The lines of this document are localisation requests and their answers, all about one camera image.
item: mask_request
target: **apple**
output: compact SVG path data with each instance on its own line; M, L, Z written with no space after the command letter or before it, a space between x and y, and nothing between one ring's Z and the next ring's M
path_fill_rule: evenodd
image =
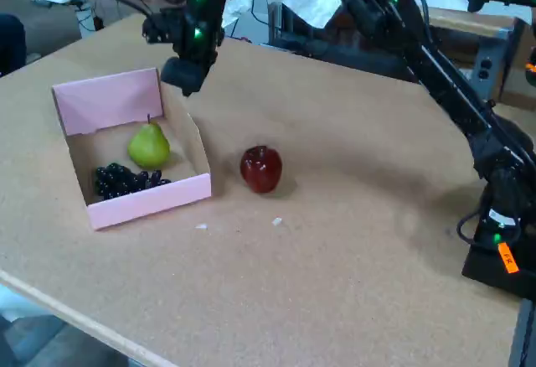
M273 191L283 171L279 153L271 147L261 145L244 152L240 161L240 173L250 189L258 194Z

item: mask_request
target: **pear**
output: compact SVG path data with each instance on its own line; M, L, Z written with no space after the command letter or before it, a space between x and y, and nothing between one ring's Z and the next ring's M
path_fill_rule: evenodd
M147 124L131 139L127 151L140 168L155 170L168 160L169 142L162 128L147 115Z

